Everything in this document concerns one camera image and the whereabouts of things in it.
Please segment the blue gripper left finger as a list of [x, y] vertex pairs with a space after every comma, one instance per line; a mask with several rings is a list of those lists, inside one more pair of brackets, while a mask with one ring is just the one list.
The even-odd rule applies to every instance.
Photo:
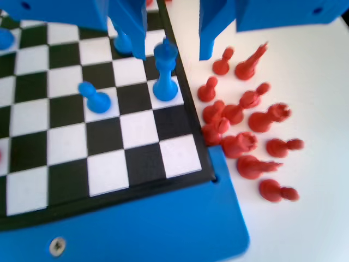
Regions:
[[109, 1], [108, 16], [125, 33], [131, 42], [133, 55], [145, 60], [147, 32], [146, 1]]

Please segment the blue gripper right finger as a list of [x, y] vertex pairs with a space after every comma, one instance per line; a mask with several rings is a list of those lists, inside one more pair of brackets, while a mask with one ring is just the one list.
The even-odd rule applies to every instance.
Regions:
[[227, 1], [201, 0], [199, 10], [199, 37], [200, 55], [199, 60], [209, 60], [212, 56], [215, 38], [218, 36], [220, 23], [218, 15], [225, 7]]

